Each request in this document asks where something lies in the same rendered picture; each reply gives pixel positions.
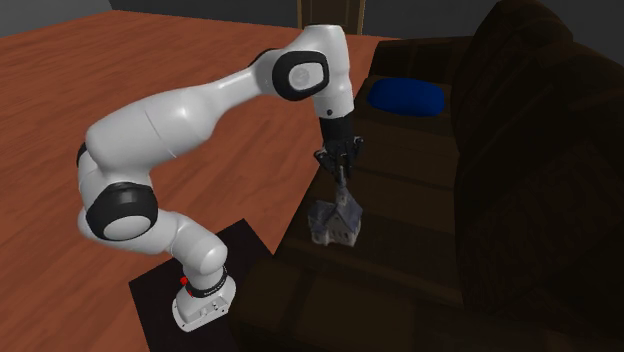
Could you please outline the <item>brown wooden door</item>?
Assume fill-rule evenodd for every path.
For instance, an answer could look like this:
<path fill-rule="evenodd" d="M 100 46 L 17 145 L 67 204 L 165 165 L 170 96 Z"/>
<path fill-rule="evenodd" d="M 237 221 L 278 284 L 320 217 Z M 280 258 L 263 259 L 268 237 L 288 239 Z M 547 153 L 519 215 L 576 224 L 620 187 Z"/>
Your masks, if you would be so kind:
<path fill-rule="evenodd" d="M 298 27 L 334 24 L 346 34 L 360 35 L 366 0 L 296 0 Z"/>

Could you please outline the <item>grey house figure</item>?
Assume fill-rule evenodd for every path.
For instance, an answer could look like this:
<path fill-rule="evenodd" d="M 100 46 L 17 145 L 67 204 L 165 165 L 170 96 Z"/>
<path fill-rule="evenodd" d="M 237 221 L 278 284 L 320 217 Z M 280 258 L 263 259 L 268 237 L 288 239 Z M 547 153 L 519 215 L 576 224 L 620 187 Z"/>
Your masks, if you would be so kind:
<path fill-rule="evenodd" d="M 363 209 L 347 188 L 346 179 L 336 185 L 333 202 L 317 200 L 307 212 L 311 239 L 315 244 L 335 243 L 354 247 L 361 230 Z"/>

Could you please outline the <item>blue cushion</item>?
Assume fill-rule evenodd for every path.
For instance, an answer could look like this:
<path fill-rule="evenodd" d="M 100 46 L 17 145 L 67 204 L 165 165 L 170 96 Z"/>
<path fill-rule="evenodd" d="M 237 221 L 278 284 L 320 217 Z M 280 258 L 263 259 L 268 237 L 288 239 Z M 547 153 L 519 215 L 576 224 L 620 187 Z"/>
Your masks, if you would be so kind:
<path fill-rule="evenodd" d="M 432 117 L 445 108 L 445 93 L 440 87 L 411 78 L 380 79 L 366 100 L 376 109 L 401 116 Z"/>

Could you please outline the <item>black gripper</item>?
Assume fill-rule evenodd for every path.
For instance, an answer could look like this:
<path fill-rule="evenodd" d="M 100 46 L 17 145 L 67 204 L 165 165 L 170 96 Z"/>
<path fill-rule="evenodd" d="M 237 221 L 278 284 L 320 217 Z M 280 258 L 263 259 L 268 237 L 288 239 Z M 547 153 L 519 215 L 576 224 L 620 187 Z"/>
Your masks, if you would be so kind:
<path fill-rule="evenodd" d="M 350 179 L 352 167 L 364 139 L 354 135 L 349 115 L 331 119 L 320 118 L 319 122 L 323 147 L 314 152 L 314 157 L 318 164 L 331 174 L 334 181 L 340 184 L 343 173 L 342 156 L 345 177 Z"/>

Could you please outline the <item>dark brown sofa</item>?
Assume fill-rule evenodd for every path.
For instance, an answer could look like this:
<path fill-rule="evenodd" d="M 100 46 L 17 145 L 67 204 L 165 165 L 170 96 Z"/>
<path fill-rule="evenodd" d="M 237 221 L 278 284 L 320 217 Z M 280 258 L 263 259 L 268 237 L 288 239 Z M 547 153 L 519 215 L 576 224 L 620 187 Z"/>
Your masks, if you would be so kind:
<path fill-rule="evenodd" d="M 372 107 L 383 78 L 444 110 Z M 231 312 L 240 352 L 624 352 L 624 66 L 500 0 L 471 36 L 380 42 L 353 122 L 356 244 L 313 243 L 318 171 Z"/>

